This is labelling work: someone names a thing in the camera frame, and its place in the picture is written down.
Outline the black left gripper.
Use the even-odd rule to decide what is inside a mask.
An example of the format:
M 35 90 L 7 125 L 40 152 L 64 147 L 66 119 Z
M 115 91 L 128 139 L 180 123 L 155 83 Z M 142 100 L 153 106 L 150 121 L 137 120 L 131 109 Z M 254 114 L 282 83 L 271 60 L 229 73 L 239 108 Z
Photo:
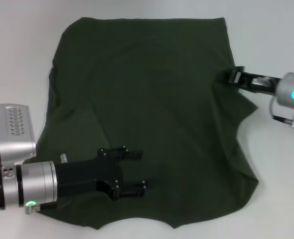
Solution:
M 104 192 L 116 201 L 120 198 L 143 197 L 148 180 L 123 181 L 120 161 L 141 160 L 141 149 L 126 146 L 99 149 L 94 159 L 55 164 L 57 198 L 89 192 Z

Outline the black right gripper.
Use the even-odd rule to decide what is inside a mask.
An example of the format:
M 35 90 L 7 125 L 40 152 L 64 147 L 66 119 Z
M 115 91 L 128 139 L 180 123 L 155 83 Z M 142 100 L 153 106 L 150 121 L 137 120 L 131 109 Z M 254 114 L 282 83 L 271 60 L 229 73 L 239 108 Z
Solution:
M 244 66 L 230 69 L 226 75 L 226 83 L 248 92 L 275 95 L 280 78 L 244 72 Z

